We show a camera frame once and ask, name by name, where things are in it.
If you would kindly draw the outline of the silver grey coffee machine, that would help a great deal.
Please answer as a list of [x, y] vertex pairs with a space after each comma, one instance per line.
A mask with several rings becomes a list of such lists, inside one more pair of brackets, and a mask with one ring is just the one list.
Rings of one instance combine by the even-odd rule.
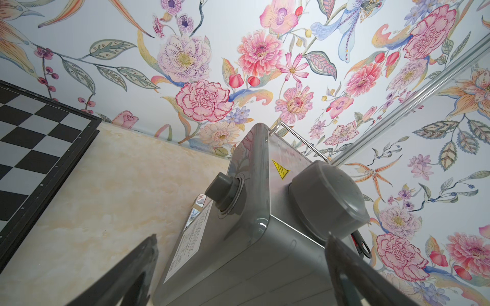
[[343, 170], [310, 161], [256, 124], [184, 229], [154, 305], [335, 305], [328, 235], [354, 249], [369, 220]]

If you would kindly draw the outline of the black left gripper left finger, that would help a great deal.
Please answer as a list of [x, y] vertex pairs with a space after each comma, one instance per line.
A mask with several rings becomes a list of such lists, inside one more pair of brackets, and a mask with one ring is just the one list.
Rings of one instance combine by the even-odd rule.
[[147, 305], [158, 259], [156, 235], [144, 239], [69, 305]]

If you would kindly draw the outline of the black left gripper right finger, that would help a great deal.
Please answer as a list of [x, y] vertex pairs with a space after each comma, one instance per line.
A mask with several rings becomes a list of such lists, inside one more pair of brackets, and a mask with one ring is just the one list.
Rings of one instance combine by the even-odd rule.
[[328, 234], [325, 259], [338, 305], [416, 305], [339, 238]]

